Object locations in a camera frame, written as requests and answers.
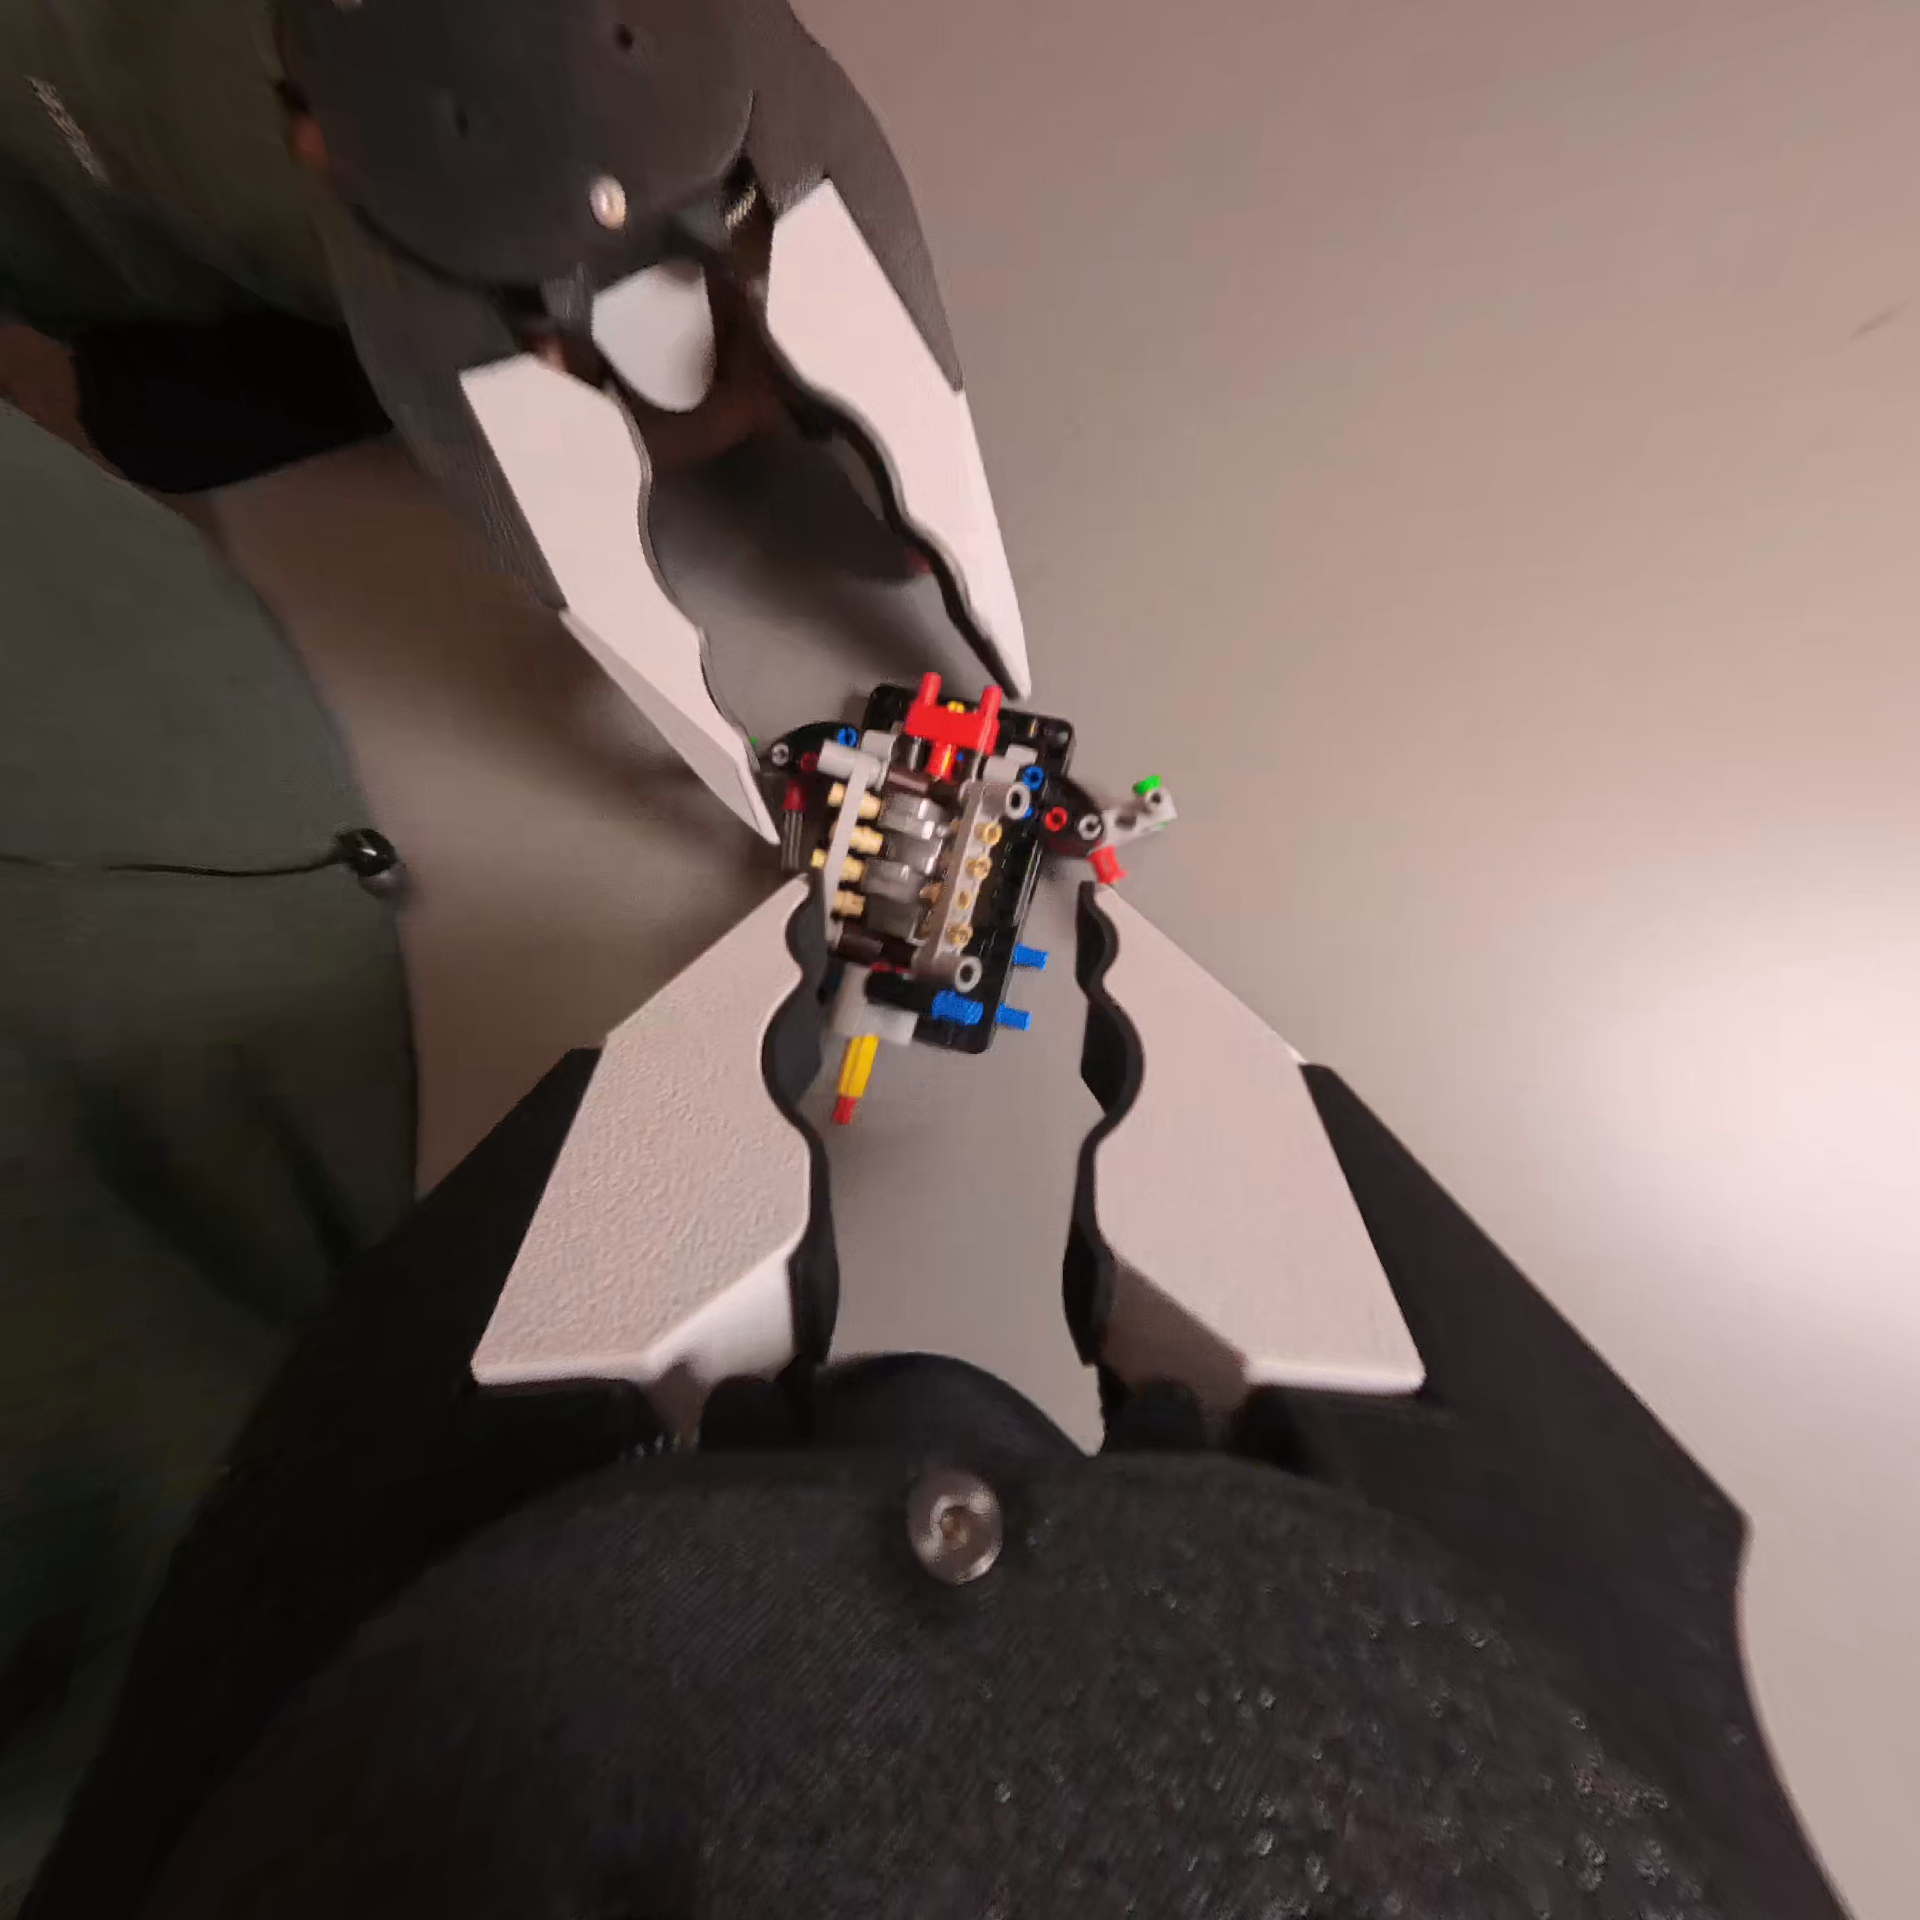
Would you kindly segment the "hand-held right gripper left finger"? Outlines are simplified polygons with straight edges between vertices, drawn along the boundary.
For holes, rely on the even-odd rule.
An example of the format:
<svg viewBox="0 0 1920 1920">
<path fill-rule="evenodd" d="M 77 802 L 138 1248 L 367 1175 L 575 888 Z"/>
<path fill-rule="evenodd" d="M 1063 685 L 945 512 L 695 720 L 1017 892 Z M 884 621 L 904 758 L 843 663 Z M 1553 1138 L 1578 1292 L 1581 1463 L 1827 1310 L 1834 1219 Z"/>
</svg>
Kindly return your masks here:
<svg viewBox="0 0 1920 1920">
<path fill-rule="evenodd" d="M 824 904 L 787 881 L 609 1031 L 492 1317 L 478 1385 L 704 1405 L 824 1363 L 837 1321 Z"/>
</svg>

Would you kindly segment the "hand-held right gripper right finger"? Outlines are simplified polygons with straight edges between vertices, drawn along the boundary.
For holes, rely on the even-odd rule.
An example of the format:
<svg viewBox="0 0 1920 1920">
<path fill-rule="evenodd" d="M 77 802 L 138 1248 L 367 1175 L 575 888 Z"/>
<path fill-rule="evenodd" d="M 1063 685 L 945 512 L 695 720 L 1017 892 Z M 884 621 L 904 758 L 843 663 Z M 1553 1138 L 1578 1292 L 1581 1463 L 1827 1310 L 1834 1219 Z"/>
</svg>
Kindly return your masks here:
<svg viewBox="0 0 1920 1920">
<path fill-rule="evenodd" d="M 1426 1363 L 1307 1086 L 1260 1015 L 1110 883 L 1076 898 L 1068 1330 L 1123 1389 L 1410 1399 Z"/>
</svg>

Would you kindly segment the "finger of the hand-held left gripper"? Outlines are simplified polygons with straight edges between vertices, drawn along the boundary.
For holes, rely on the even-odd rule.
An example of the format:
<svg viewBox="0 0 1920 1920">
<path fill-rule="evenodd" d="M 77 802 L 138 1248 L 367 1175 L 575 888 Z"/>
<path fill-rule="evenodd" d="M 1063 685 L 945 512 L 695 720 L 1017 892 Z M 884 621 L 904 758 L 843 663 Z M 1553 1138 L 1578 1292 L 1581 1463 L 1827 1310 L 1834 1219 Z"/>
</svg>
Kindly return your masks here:
<svg viewBox="0 0 1920 1920">
<path fill-rule="evenodd" d="M 778 827 L 746 733 L 707 683 L 707 643 L 658 568 L 651 464 L 629 411 L 520 351 L 459 376 L 492 463 L 561 593 L 561 621 L 751 833 Z"/>
<path fill-rule="evenodd" d="M 837 183 L 770 208 L 754 320 L 787 399 L 855 458 L 872 503 L 945 596 L 981 674 L 1033 667 L 973 405 L 923 338 Z"/>
</svg>

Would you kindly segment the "multicoloured lego engine assembly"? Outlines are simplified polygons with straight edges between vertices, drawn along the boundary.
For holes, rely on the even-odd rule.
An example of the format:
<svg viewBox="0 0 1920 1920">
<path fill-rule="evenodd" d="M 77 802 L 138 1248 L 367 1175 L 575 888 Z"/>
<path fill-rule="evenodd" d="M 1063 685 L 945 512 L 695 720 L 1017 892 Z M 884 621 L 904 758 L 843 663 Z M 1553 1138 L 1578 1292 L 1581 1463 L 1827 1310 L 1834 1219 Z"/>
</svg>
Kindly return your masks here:
<svg viewBox="0 0 1920 1920">
<path fill-rule="evenodd" d="M 858 724 L 808 724 L 756 752 L 780 876 L 824 898 L 829 1025 L 841 1055 L 831 1122 L 849 1125 L 884 1047 L 977 1058 L 1019 1034 L 1046 950 L 1025 921 L 1050 873 L 1118 883 L 1121 852 L 1165 830 L 1165 781 L 1100 802 L 1069 772 L 1069 720 L 976 700 L 938 674 L 877 683 Z"/>
</svg>

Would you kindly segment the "person's left forearm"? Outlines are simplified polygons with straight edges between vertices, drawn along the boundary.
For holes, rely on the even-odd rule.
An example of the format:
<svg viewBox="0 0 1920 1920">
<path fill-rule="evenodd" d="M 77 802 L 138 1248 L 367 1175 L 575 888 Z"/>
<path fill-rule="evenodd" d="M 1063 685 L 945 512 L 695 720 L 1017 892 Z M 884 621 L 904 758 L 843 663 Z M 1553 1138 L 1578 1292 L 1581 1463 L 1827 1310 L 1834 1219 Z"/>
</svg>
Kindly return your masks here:
<svg viewBox="0 0 1920 1920">
<path fill-rule="evenodd" d="M 340 320 L 278 80 L 270 3 L 4 3 L 4 317 Z"/>
</svg>

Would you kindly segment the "person's left hand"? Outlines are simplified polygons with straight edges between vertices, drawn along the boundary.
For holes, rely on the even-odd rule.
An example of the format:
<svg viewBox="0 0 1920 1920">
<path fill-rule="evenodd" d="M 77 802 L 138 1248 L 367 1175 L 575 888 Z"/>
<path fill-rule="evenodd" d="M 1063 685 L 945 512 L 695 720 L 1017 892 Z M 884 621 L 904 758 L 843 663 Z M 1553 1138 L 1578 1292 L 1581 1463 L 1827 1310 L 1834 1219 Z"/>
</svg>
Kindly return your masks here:
<svg viewBox="0 0 1920 1920">
<path fill-rule="evenodd" d="M 635 403 L 655 468 L 701 472 L 707 499 L 739 510 L 770 560 L 817 563 L 855 581 L 926 581 L 930 563 L 887 520 L 852 447 L 795 397 L 756 305 L 728 283 L 707 296 L 704 395 L 687 411 Z"/>
</svg>

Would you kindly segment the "black textured cushion pad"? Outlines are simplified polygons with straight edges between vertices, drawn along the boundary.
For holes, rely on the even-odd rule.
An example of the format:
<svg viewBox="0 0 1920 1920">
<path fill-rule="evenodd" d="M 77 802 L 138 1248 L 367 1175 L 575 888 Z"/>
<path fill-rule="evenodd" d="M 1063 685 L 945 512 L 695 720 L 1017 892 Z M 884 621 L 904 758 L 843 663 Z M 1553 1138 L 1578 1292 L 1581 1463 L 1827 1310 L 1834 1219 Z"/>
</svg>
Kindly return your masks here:
<svg viewBox="0 0 1920 1920">
<path fill-rule="evenodd" d="M 216 491 L 383 438 L 341 329 L 280 312 L 107 322 L 67 345 L 88 442 L 153 491 Z"/>
</svg>

